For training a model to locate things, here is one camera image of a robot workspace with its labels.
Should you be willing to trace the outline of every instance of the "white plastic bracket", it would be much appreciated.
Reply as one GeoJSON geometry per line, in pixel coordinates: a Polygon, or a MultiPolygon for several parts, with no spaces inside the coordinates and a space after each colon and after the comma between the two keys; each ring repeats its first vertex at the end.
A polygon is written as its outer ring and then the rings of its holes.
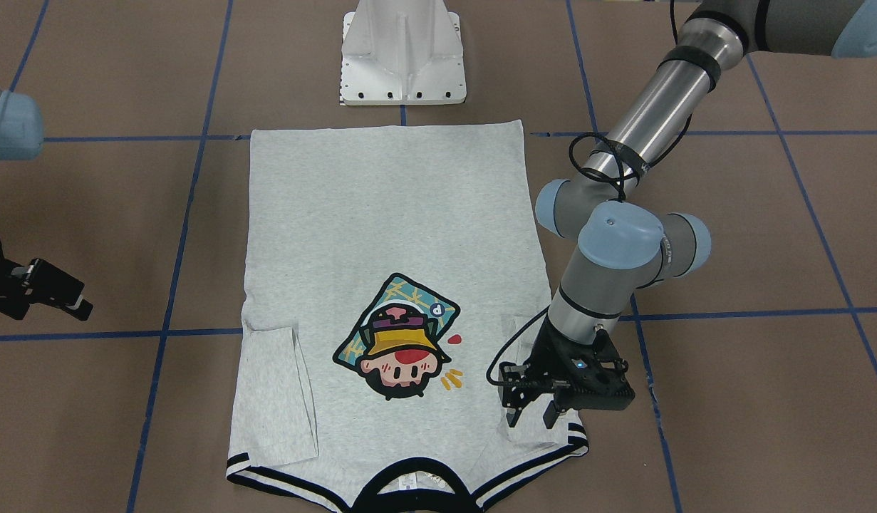
{"type": "Polygon", "coordinates": [[[447,105],[467,98],[460,17],[444,0],[360,0],[343,17],[340,102],[447,105]]]}

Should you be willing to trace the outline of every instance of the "clothing tag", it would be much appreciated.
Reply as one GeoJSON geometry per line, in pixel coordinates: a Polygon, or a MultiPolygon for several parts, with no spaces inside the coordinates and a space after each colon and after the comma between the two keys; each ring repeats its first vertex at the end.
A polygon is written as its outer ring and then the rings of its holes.
{"type": "Polygon", "coordinates": [[[416,473],[401,475],[400,477],[400,489],[401,490],[413,490],[416,488],[416,473]]]}
{"type": "Polygon", "coordinates": [[[435,481],[435,484],[437,484],[439,488],[445,489],[445,487],[447,487],[447,483],[445,483],[445,481],[442,480],[441,477],[438,477],[435,474],[429,474],[428,472],[426,472],[425,474],[428,475],[428,477],[431,477],[432,481],[435,481]]]}

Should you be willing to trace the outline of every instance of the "yellow mark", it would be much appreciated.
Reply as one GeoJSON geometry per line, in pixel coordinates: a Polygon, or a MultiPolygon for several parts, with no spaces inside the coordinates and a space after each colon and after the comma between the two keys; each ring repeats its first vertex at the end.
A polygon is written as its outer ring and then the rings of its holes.
{"type": "Polygon", "coordinates": [[[451,374],[451,373],[445,373],[445,377],[446,377],[447,379],[451,380],[451,383],[454,383],[454,386],[455,386],[455,387],[460,388],[460,387],[464,386],[464,383],[461,382],[461,380],[458,379],[457,376],[454,376],[454,374],[451,374]]]}

